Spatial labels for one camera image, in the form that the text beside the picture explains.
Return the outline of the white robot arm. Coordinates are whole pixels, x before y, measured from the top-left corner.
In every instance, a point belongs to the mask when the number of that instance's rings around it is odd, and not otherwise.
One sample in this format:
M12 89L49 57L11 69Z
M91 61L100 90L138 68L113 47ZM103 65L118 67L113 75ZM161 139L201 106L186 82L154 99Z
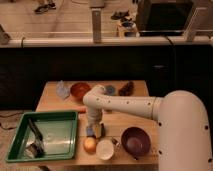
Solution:
M102 85L84 97L90 125L100 123L102 109L158 122L159 171L213 171L208 114L193 93L176 90L165 97L108 96Z

